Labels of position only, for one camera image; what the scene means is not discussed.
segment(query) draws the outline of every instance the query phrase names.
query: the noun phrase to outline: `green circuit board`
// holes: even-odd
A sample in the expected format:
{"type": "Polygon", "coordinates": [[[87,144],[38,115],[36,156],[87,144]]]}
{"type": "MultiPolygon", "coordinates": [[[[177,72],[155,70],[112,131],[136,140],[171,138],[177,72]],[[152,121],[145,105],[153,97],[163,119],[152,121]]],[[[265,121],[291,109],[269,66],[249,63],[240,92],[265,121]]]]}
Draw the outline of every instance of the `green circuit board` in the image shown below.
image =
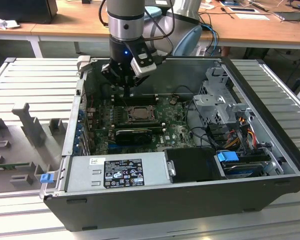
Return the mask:
{"type": "Polygon", "coordinates": [[[182,102],[172,105],[171,99],[171,96],[159,96],[157,104],[151,106],[155,119],[165,123],[165,132],[153,133],[151,143],[143,145],[120,146],[115,142],[112,113],[116,110],[126,111],[128,106],[113,106],[110,100],[95,105],[97,111],[91,129],[94,133],[92,153],[94,155],[151,153],[162,152],[166,148],[195,147],[195,142],[184,121],[185,109],[182,102]]]}

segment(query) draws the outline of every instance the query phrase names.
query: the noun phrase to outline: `warning label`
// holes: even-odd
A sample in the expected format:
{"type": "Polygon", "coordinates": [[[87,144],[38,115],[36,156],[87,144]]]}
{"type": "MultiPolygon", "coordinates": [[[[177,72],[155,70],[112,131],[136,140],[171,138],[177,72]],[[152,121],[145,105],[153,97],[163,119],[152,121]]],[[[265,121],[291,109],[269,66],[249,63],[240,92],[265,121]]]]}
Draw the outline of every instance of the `warning label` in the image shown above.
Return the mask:
{"type": "Polygon", "coordinates": [[[141,159],[105,161],[103,182],[106,189],[144,186],[141,159]]]}

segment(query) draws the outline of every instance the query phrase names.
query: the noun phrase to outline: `computer case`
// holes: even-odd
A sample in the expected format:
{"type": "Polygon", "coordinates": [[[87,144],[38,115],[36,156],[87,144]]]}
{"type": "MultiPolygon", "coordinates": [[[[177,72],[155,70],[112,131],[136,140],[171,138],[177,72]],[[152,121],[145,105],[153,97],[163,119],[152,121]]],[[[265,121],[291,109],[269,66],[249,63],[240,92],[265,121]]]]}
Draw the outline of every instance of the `computer case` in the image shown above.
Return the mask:
{"type": "Polygon", "coordinates": [[[57,14],[56,0],[0,0],[0,19],[50,24],[57,14]]]}

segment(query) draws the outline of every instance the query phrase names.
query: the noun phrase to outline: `wooden desk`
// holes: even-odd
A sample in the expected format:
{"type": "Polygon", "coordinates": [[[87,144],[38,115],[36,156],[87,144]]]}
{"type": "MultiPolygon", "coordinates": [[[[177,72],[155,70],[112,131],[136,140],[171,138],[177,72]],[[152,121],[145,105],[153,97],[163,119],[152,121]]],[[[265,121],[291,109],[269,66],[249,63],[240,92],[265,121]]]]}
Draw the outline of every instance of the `wooden desk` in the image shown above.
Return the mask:
{"type": "MultiPolygon", "coordinates": [[[[285,6],[284,1],[279,7],[276,7],[279,0],[258,0],[258,3],[269,6],[266,8],[270,12],[292,12],[295,9],[285,6]]],[[[256,48],[300,48],[300,22],[281,21],[274,14],[267,15],[266,13],[254,6],[260,13],[265,14],[270,20],[255,20],[255,19],[240,19],[235,14],[231,14],[235,19],[232,19],[228,14],[213,14],[222,13],[220,4],[212,10],[203,9],[202,12],[210,14],[213,29],[220,36],[220,46],[230,47],[256,47],[256,48]]],[[[202,15],[203,20],[209,23],[207,14],[202,15]]]]}
{"type": "MultiPolygon", "coordinates": [[[[269,6],[270,11],[295,11],[285,6],[280,0],[257,0],[269,6]]],[[[58,13],[52,24],[22,24],[21,28],[0,30],[0,39],[28,40],[31,42],[36,57],[41,58],[40,41],[66,42],[109,42],[109,30],[98,18],[99,2],[82,4],[81,1],[57,0],[58,13]]],[[[254,48],[283,48],[300,49],[300,22],[281,22],[275,15],[266,15],[270,20],[239,19],[235,14],[232,19],[223,13],[213,0],[216,8],[212,10],[200,9],[209,13],[213,28],[219,33],[219,45],[229,47],[254,48]]],[[[104,20],[107,21],[106,8],[103,9],[104,20]]],[[[206,23],[207,14],[202,15],[206,23]]],[[[207,45],[212,39],[210,32],[203,32],[201,44],[207,45]]]]}

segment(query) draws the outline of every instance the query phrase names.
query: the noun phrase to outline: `blue cable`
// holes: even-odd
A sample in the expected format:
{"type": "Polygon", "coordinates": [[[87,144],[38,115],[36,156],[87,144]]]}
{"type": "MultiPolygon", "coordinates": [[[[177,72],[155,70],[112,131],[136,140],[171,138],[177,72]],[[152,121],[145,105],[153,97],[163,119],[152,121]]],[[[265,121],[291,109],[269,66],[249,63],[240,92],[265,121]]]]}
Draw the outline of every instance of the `blue cable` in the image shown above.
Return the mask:
{"type": "Polygon", "coordinates": [[[217,35],[216,35],[216,32],[211,27],[209,27],[208,25],[202,24],[202,26],[204,26],[205,28],[209,29],[212,32],[213,36],[214,36],[214,48],[213,48],[213,51],[211,52],[211,56],[213,56],[214,52],[216,50],[216,47],[217,47],[217,35]]]}

